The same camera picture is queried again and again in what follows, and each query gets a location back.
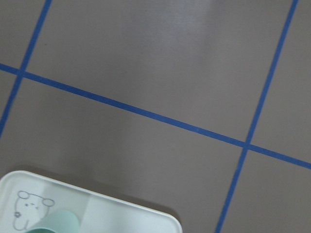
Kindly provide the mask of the pale green plastic cup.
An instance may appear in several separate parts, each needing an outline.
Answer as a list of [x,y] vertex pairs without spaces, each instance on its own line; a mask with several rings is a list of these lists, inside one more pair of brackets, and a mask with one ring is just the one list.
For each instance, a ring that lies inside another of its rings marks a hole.
[[68,210],[55,211],[27,229],[26,233],[78,233],[78,217]]

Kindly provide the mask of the cream rabbit print tray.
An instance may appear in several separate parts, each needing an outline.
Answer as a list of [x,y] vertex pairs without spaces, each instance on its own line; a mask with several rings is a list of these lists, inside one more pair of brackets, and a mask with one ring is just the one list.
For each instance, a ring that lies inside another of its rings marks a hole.
[[101,195],[27,171],[0,179],[0,231],[25,233],[47,215],[68,210],[80,222],[79,233],[181,233],[167,214]]

